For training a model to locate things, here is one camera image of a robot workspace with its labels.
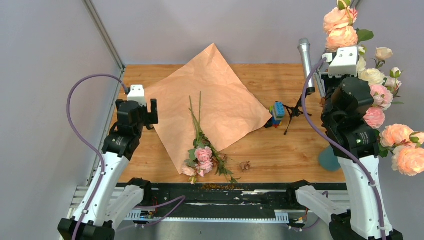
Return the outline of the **white roses stem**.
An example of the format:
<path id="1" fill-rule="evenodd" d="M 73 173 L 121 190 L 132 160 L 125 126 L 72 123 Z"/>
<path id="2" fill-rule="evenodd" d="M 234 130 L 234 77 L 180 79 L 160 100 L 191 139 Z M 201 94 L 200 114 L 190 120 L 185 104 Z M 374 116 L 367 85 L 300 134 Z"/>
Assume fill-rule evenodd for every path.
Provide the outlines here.
<path id="1" fill-rule="evenodd" d="M 365 47 L 359 46 L 359 60 L 356 64 L 356 71 L 360 80 L 368 82 L 369 85 L 382 85 L 385 75 L 378 69 L 366 68 L 366 60 L 363 55 L 366 53 Z"/>

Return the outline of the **single rose stem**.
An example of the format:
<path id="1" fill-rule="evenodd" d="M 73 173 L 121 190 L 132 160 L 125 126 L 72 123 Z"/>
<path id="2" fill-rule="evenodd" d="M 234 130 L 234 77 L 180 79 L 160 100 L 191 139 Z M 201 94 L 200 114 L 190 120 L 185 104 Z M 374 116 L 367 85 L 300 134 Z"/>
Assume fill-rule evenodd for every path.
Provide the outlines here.
<path id="1" fill-rule="evenodd" d="M 382 68 L 385 64 L 387 59 L 391 58 L 394 55 L 393 51 L 388 48 L 388 47 L 377 47 L 375 49 L 375 54 L 374 54 L 374 69 L 380 69 Z"/>

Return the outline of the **pink roses stem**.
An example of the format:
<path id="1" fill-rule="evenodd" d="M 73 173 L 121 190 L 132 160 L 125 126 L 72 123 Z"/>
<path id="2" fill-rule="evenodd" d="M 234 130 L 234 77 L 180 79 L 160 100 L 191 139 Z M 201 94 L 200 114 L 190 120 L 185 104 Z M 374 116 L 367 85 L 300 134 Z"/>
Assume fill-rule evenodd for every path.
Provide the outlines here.
<path id="1" fill-rule="evenodd" d="M 214 168 L 214 148 L 210 140 L 206 137 L 201 127 L 202 113 L 202 92 L 198 96 L 198 109 L 195 112 L 194 101 L 189 97 L 189 111 L 192 117 L 194 127 L 193 148 L 188 150 L 188 159 L 186 159 L 181 167 L 182 173 L 189 177 L 189 183 L 194 185 L 198 181 L 198 177 L 203 178 Z"/>

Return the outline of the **brown kraft wrapping paper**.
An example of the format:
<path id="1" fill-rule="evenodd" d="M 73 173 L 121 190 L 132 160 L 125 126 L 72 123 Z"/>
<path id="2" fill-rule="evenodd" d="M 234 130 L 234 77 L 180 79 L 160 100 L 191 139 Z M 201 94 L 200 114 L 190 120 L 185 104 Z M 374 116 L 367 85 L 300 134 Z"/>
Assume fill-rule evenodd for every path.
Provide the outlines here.
<path id="1" fill-rule="evenodd" d="M 147 87 L 145 99 L 157 101 L 155 131 L 179 174 L 195 139 L 192 114 L 218 151 L 262 128 L 271 118 L 214 44 Z"/>

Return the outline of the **peach roses stem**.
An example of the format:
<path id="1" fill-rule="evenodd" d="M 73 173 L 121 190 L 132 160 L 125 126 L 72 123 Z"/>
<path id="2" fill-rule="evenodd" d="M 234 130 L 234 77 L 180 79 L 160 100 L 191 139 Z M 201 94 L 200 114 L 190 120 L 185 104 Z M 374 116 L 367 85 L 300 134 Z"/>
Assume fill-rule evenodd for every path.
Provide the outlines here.
<path id="1" fill-rule="evenodd" d="M 351 4 L 350 0 L 338 0 L 336 7 L 324 16 L 322 28 L 327 35 L 325 48 L 330 53 L 374 38 L 371 30 L 354 28 L 359 13 Z"/>

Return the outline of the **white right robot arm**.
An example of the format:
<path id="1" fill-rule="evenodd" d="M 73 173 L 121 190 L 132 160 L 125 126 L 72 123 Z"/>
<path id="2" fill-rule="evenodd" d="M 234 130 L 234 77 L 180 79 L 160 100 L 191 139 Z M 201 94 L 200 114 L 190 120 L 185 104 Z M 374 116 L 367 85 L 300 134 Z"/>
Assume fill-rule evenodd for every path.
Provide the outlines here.
<path id="1" fill-rule="evenodd" d="M 294 182 L 285 195 L 292 209 L 301 206 L 314 212 L 335 240 L 401 240 L 386 214 L 379 180 L 380 148 L 375 130 L 364 120 L 373 105 L 366 81 L 347 74 L 322 75 L 325 88 L 321 114 L 327 140 L 346 180 L 350 207 L 336 205 L 309 182 Z"/>

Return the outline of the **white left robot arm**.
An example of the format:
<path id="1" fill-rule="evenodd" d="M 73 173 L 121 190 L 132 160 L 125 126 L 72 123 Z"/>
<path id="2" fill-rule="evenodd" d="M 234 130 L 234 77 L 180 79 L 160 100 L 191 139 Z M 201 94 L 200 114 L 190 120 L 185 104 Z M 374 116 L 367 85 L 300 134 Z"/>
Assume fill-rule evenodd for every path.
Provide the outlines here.
<path id="1" fill-rule="evenodd" d="M 58 231 L 65 240 L 113 240 L 117 228 L 137 205 L 153 201 L 151 182 L 132 178 L 114 203 L 110 200 L 118 180 L 140 144 L 143 128 L 158 124 L 158 104 L 150 108 L 134 100 L 117 100 L 117 121 L 99 151 L 100 162 L 82 202 L 70 218 L 63 218 Z"/>

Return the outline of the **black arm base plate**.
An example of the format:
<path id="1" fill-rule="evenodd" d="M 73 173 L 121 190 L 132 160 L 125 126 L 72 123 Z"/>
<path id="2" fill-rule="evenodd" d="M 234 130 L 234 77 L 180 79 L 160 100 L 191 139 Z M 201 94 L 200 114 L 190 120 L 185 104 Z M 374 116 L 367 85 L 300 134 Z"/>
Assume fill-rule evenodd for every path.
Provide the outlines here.
<path id="1" fill-rule="evenodd" d="M 154 183 L 139 207 L 154 209 L 163 217 L 185 199 L 169 216 L 187 219 L 273 219 L 276 211 L 289 219 L 312 221 L 313 211 L 295 201 L 288 183 Z"/>

